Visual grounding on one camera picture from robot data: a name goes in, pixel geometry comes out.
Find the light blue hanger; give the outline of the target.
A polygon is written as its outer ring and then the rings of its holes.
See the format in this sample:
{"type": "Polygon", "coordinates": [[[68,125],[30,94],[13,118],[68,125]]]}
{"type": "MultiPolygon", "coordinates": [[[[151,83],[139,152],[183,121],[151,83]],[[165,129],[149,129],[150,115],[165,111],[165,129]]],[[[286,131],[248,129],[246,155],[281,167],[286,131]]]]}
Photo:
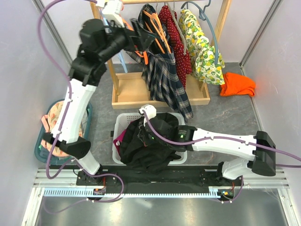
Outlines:
{"type": "MultiPolygon", "coordinates": [[[[101,16],[101,18],[102,18],[102,20],[103,20],[104,25],[105,25],[105,26],[108,26],[109,23],[108,23],[107,19],[104,17],[104,15],[103,15],[103,13],[102,13],[102,8],[99,8],[99,13],[100,13],[100,16],[101,16]]],[[[124,69],[124,72],[125,72],[125,73],[128,73],[127,66],[126,66],[126,63],[125,63],[125,60],[124,60],[124,58],[123,58],[122,53],[119,52],[119,53],[117,54],[117,57],[118,57],[120,63],[122,64],[122,67],[123,67],[123,69],[124,69]]]]}

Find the navy plaid skirt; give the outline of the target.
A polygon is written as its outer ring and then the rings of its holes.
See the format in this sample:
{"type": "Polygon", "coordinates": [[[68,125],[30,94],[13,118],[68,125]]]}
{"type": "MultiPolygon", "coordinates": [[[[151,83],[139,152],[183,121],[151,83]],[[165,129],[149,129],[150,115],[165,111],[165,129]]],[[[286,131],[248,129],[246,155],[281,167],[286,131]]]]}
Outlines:
{"type": "MultiPolygon", "coordinates": [[[[138,23],[147,31],[156,33],[150,23],[150,19],[143,13],[156,13],[155,8],[150,4],[145,4],[138,16],[138,23]]],[[[162,24],[164,34],[169,44],[167,28],[162,24]]],[[[164,42],[158,39],[164,48],[164,42]]],[[[128,52],[128,55],[136,62],[143,64],[142,78],[150,92],[150,99],[166,102],[175,112],[180,113],[186,120],[193,118],[192,107],[181,81],[176,72],[176,62],[172,47],[169,45],[171,53],[162,53],[156,41],[145,51],[147,58],[135,52],[128,52]]]]}

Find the magenta pleated skirt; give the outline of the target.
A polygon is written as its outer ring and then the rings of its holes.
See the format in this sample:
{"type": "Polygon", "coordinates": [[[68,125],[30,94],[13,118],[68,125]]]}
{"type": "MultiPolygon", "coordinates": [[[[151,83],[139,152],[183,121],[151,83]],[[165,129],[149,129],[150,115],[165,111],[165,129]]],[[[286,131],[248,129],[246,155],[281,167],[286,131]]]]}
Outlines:
{"type": "Polygon", "coordinates": [[[124,130],[116,139],[113,140],[113,144],[117,150],[117,153],[120,154],[120,145],[123,141],[123,137],[126,133],[126,130],[124,130]]]}

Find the black skirt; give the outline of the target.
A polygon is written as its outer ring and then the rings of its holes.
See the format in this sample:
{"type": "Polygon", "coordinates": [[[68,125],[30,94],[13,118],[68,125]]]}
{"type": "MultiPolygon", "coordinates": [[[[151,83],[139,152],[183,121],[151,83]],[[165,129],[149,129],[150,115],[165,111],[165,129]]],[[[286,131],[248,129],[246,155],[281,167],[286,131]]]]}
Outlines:
{"type": "Polygon", "coordinates": [[[132,121],[122,138],[119,146],[120,161],[132,169],[159,173],[166,169],[171,161],[177,161],[182,157],[155,140],[148,141],[144,118],[140,117],[132,121]]]}

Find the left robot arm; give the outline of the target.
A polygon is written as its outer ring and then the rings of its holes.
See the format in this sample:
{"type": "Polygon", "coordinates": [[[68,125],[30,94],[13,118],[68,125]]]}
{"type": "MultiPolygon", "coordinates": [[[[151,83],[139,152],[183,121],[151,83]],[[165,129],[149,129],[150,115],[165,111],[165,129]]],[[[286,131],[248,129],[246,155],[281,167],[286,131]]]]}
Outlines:
{"type": "Polygon", "coordinates": [[[100,163],[91,154],[90,141],[79,136],[79,126],[85,109],[106,72],[106,62],[121,50],[143,52],[158,38],[143,29],[137,20],[133,29],[106,26],[100,19],[86,21],[79,32],[81,44],[67,75],[68,88],[58,121],[43,139],[77,160],[93,185],[103,181],[100,163]]]}

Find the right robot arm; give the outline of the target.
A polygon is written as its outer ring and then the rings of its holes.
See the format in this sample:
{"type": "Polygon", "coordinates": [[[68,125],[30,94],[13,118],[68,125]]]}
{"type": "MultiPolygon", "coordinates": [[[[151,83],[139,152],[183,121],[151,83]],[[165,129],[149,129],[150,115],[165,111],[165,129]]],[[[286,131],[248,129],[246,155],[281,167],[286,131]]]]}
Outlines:
{"type": "Polygon", "coordinates": [[[151,141],[156,141],[177,151],[211,151],[236,156],[223,161],[215,174],[216,182],[227,185],[245,174],[273,177],[276,174],[275,143],[267,132],[237,136],[214,133],[193,126],[172,126],[158,117],[144,119],[144,127],[151,141]]]}

